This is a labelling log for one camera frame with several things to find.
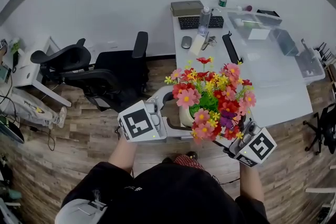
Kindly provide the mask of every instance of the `white table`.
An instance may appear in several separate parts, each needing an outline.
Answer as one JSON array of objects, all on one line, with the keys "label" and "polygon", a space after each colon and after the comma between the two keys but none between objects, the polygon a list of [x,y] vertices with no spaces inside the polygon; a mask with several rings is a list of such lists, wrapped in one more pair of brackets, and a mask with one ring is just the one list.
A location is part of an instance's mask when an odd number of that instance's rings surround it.
[{"label": "white table", "polygon": [[[71,102],[59,96],[55,92],[51,91],[48,87],[44,86],[41,83],[42,75],[40,71],[40,65],[36,63],[32,63],[30,61],[30,56],[36,50],[41,50],[48,55],[54,54],[59,51],[57,45],[53,42],[53,40],[49,36],[39,36],[36,39],[35,44],[30,48],[29,51],[26,51],[25,56],[19,56],[19,62],[16,67],[15,73],[12,73],[13,79],[13,87],[23,87],[28,85],[33,85],[35,88],[39,89],[46,95],[52,97],[56,101],[62,103],[66,106],[71,106]],[[10,68],[13,66],[13,56],[10,53],[7,53],[3,61]],[[29,63],[28,65],[21,67],[23,62]]]},{"label": "white table", "polygon": [[[207,46],[204,51],[201,50],[197,57],[193,54],[189,54],[187,49],[181,47],[183,36],[190,36],[194,40],[197,34],[197,29],[181,30],[178,17],[173,17],[176,65],[178,68],[184,70],[187,61],[193,60],[192,66],[196,70],[202,71],[203,65],[196,61],[196,58],[198,57],[214,57],[213,71],[215,72],[219,72],[225,63],[231,62],[222,40],[222,35],[227,34],[229,30],[232,33],[234,31],[228,27],[229,23],[226,24],[228,21],[227,12],[222,11],[218,13],[217,11],[214,11],[213,13],[214,15],[223,16],[223,29],[209,29],[209,36],[216,36],[217,43],[214,46]],[[242,46],[233,38],[233,36],[231,39],[239,56],[239,50]],[[240,66],[240,69],[241,77],[243,79],[250,79],[244,75],[248,73],[247,70],[244,70],[244,64]],[[304,82],[278,87],[260,88],[255,86],[255,95],[257,103],[255,107],[251,108],[251,112],[254,120],[260,127],[271,126],[312,113],[310,98]]]}]

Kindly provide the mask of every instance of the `black office chair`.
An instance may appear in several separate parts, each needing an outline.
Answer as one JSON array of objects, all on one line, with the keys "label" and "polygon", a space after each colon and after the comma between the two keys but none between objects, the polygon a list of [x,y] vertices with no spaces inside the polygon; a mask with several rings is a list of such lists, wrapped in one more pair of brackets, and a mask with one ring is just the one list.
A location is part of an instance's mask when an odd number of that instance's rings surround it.
[{"label": "black office chair", "polygon": [[304,121],[304,125],[308,125],[312,128],[316,136],[309,147],[306,147],[305,151],[310,151],[313,145],[318,141],[319,142],[319,151],[315,152],[315,155],[321,153],[322,139],[324,137],[324,145],[329,148],[331,154],[334,154],[336,149],[336,138],[335,138],[335,125],[336,125],[336,104],[331,104],[323,109],[321,117],[319,113],[314,114],[314,118],[317,118],[317,127],[310,124],[307,121]]},{"label": "black office chair", "polygon": [[148,33],[138,33],[133,50],[100,53],[94,68],[90,67],[91,54],[84,42],[84,38],[79,39],[51,56],[38,50],[30,59],[40,64],[47,80],[83,89],[85,97],[100,111],[121,112],[133,105],[148,82]]}]

